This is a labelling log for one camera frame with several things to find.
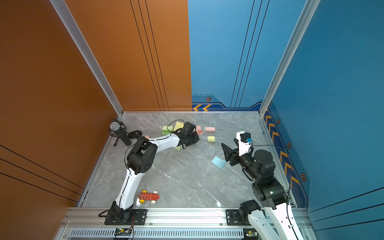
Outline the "blue curved memo pad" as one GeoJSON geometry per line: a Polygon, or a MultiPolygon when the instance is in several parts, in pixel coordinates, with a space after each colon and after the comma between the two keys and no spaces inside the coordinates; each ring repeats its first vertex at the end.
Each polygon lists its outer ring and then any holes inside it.
{"type": "Polygon", "coordinates": [[[214,164],[215,166],[217,166],[218,168],[222,169],[225,164],[226,164],[226,161],[223,160],[223,159],[220,159],[219,157],[215,156],[213,159],[212,159],[212,164],[214,164]]]}

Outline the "torn pink page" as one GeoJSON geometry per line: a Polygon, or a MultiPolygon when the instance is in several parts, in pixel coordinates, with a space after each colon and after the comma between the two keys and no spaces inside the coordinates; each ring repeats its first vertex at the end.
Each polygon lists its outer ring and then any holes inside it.
{"type": "Polygon", "coordinates": [[[216,128],[214,128],[214,127],[205,127],[205,131],[206,132],[215,132],[216,128]]]}

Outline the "torn yellow page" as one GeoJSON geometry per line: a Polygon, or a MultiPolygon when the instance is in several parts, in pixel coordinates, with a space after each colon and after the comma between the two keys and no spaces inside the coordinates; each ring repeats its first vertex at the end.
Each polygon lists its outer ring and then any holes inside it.
{"type": "Polygon", "coordinates": [[[216,141],[215,136],[208,136],[207,137],[208,142],[214,143],[216,141]]]}

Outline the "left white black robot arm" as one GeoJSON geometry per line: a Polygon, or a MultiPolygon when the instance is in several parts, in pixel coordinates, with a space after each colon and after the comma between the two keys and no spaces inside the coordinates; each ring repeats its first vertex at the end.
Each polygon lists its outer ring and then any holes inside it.
{"type": "Polygon", "coordinates": [[[162,137],[140,136],[134,145],[129,146],[131,151],[125,155],[124,160],[127,174],[116,200],[109,209],[109,212],[116,218],[128,220],[131,216],[139,183],[144,174],[152,167],[159,152],[170,148],[186,148],[199,141],[197,126],[190,122],[183,123],[183,126],[179,128],[169,125],[166,129],[167,134],[162,137]]]}

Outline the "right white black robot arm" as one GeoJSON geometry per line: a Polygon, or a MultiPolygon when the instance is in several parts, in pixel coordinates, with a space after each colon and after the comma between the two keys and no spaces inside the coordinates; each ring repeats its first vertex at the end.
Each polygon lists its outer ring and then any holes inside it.
{"type": "Polygon", "coordinates": [[[241,221],[251,225],[263,240],[303,240],[287,192],[275,178],[275,162],[270,152],[257,150],[249,143],[238,143],[237,149],[221,144],[225,160],[231,166],[239,164],[252,181],[256,200],[241,203],[241,221]]]}

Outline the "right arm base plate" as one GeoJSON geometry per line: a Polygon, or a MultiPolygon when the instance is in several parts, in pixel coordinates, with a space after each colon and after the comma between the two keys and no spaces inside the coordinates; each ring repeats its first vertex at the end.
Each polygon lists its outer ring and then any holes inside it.
{"type": "Polygon", "coordinates": [[[226,213],[226,223],[227,226],[248,226],[248,221],[245,221],[240,214],[239,209],[227,209],[226,213]]]}

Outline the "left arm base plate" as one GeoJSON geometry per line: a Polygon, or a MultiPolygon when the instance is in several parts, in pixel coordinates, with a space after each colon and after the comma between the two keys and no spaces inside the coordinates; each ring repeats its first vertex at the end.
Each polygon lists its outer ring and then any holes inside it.
{"type": "Polygon", "coordinates": [[[143,226],[147,219],[147,213],[147,209],[131,209],[126,211],[114,211],[110,209],[107,211],[104,224],[106,226],[143,226]]]}

